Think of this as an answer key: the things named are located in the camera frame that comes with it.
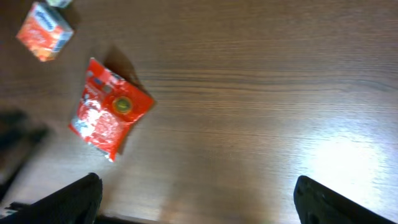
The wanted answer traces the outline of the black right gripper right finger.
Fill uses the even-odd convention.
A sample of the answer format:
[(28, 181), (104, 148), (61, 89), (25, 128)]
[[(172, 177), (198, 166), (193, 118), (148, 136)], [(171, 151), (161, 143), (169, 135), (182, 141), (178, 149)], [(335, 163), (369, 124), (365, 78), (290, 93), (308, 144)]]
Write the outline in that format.
[(305, 175), (295, 184), (294, 204), (302, 224), (394, 224)]

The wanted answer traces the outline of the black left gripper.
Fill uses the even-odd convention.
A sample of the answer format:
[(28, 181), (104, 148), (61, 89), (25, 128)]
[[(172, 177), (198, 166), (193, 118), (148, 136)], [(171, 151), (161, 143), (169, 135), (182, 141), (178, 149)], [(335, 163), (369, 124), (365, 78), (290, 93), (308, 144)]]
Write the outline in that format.
[(1, 198), (6, 196), (49, 133), (46, 125), (29, 118), (23, 111), (1, 111)]

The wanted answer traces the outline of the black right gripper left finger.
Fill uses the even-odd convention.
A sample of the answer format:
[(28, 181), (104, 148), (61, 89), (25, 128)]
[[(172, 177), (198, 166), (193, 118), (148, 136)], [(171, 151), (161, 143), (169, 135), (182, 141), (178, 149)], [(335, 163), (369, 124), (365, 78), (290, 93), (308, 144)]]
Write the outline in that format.
[(95, 222), (103, 197), (103, 182), (95, 173), (1, 219), (2, 224)]

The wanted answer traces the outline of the red snack bag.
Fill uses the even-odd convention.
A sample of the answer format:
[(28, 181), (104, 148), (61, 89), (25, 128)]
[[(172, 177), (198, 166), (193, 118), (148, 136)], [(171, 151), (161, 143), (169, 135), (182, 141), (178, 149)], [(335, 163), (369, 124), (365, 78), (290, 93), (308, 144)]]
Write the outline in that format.
[(69, 128), (113, 162), (132, 125), (154, 100), (95, 58), (89, 60), (85, 85)]

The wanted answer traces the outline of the orange small box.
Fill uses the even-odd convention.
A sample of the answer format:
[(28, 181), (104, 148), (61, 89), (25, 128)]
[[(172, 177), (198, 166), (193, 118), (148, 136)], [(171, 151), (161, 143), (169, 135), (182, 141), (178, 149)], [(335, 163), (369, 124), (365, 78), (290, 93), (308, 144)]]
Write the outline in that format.
[(16, 38), (41, 62), (55, 59), (74, 30), (46, 2), (35, 1), (18, 31)]

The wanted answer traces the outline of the green small box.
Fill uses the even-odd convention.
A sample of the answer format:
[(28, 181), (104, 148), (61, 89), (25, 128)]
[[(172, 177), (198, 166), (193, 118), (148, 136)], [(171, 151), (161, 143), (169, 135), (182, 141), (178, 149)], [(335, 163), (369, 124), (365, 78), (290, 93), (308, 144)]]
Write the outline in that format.
[(46, 0), (52, 7), (66, 8), (73, 0)]

